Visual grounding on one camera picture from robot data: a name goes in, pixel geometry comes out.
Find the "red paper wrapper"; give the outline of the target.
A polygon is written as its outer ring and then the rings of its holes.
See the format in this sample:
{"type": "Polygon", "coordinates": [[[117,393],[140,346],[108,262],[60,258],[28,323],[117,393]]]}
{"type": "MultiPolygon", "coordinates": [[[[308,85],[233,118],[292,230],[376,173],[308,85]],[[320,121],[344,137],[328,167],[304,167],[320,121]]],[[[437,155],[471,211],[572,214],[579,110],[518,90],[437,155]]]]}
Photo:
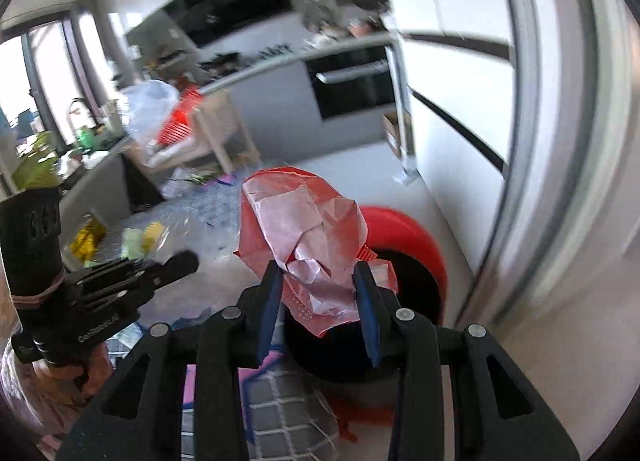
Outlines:
{"type": "Polygon", "coordinates": [[[315,337],[359,320],[352,274],[367,262],[376,283],[398,291],[394,267],[367,246],[357,202],[322,177],[293,166],[260,170],[241,187],[235,254],[258,277],[273,261],[284,271],[282,302],[315,337]]]}

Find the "built-in black oven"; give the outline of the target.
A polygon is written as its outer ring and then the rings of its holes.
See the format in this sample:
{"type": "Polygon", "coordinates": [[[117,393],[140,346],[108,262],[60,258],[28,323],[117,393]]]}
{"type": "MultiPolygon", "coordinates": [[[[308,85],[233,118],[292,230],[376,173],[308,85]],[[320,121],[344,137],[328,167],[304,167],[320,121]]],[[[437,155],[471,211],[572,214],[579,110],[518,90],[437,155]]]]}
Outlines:
{"type": "Polygon", "coordinates": [[[311,59],[306,62],[306,69],[322,120],[395,101],[385,46],[311,59]]]}

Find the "green plastic colander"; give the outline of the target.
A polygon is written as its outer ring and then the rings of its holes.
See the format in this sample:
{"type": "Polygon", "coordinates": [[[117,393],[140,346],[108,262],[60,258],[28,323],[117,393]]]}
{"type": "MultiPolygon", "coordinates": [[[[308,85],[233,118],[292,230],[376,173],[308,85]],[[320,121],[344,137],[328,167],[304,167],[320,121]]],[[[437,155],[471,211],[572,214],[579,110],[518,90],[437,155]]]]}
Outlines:
{"type": "Polygon", "coordinates": [[[18,159],[12,180],[19,192],[27,189],[58,187],[60,157],[56,153],[54,136],[50,131],[37,135],[32,148],[18,159]]]}

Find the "grey checkered star rug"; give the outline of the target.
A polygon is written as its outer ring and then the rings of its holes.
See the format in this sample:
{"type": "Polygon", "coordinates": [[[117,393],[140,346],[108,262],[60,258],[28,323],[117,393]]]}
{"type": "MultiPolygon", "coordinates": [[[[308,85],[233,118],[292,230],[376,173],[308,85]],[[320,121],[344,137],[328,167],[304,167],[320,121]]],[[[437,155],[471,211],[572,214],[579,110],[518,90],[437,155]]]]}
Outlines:
{"type": "MultiPolygon", "coordinates": [[[[163,262],[184,247],[200,258],[197,273],[158,291],[141,308],[140,319],[108,340],[111,362],[118,365],[152,323],[166,321],[175,329],[199,325],[239,299],[257,278],[233,253],[240,232],[241,184],[244,170],[230,177],[195,185],[183,170],[163,184],[164,201],[113,224],[99,247],[102,261],[122,254],[126,233],[152,223],[166,231],[150,254],[163,262]]],[[[271,349],[262,366],[240,373],[247,448],[253,460],[334,460],[338,426],[319,390],[283,351],[283,326],[278,321],[271,349]]]]}

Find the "small cardboard box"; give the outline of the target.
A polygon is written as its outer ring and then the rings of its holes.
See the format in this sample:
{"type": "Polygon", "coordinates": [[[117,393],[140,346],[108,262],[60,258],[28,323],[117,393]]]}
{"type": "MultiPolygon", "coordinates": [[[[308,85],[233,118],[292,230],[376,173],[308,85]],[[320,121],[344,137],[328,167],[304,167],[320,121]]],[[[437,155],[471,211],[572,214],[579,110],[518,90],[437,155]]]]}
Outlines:
{"type": "Polygon", "coordinates": [[[404,126],[406,133],[406,146],[401,145],[400,124],[396,112],[387,112],[383,114],[383,128],[386,136],[386,140],[393,154],[397,157],[401,157],[401,150],[405,149],[408,156],[414,154],[411,117],[408,112],[404,112],[404,126]]]}

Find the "black kitchen faucet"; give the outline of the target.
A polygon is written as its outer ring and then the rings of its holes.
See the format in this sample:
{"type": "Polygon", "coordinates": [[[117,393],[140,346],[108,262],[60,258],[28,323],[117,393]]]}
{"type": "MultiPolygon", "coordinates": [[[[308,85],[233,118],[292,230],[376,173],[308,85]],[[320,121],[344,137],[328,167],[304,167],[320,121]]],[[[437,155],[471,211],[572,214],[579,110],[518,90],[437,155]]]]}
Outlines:
{"type": "Polygon", "coordinates": [[[98,126],[98,121],[90,110],[87,102],[82,97],[75,97],[68,107],[66,120],[75,140],[79,140],[83,128],[94,130],[98,126]]]}

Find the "green plastic bag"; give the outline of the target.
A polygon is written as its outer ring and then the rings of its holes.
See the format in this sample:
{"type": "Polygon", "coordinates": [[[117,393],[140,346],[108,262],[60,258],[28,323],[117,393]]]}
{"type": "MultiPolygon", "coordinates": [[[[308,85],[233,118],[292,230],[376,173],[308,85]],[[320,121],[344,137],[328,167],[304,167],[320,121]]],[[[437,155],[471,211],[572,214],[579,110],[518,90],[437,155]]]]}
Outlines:
{"type": "Polygon", "coordinates": [[[120,257],[137,261],[137,259],[143,259],[144,255],[143,231],[141,229],[125,228],[122,231],[120,257]]]}

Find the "clear plastic bag on chair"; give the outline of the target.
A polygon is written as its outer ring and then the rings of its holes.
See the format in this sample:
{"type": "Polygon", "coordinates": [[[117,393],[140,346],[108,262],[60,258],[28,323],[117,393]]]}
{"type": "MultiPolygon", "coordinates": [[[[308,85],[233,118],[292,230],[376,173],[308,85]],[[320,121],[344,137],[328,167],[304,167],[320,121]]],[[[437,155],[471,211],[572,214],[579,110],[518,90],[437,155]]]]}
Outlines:
{"type": "Polygon", "coordinates": [[[120,112],[128,118],[126,131],[140,146],[155,140],[178,104],[179,91],[160,80],[147,80],[120,91],[120,112]]]}

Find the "red plastic basket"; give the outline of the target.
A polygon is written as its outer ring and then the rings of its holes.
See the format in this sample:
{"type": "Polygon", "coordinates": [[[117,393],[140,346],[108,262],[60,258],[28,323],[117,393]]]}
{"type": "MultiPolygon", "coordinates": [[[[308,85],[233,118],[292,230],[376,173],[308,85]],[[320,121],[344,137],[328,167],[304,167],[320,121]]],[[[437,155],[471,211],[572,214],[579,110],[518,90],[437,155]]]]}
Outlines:
{"type": "Polygon", "coordinates": [[[192,135],[191,112],[200,106],[204,96],[195,85],[188,86],[180,95],[178,104],[171,110],[155,141],[160,146],[178,144],[192,135]]]}

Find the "beige wooden chair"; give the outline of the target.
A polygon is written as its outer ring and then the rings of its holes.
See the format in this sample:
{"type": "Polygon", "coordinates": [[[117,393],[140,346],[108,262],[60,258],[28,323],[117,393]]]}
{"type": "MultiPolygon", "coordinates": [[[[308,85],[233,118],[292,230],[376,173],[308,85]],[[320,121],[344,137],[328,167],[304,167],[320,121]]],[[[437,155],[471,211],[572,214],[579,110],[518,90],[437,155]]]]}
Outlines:
{"type": "Polygon", "coordinates": [[[125,156],[146,173],[156,173],[214,156],[221,171],[231,174],[236,168],[236,160],[231,157],[226,145],[239,136],[244,142],[240,157],[250,163],[260,160],[252,135],[240,110],[234,106],[229,91],[219,90],[206,95],[188,114],[188,121],[192,126],[192,134],[182,142],[159,151],[147,151],[140,144],[131,143],[125,156]]]}

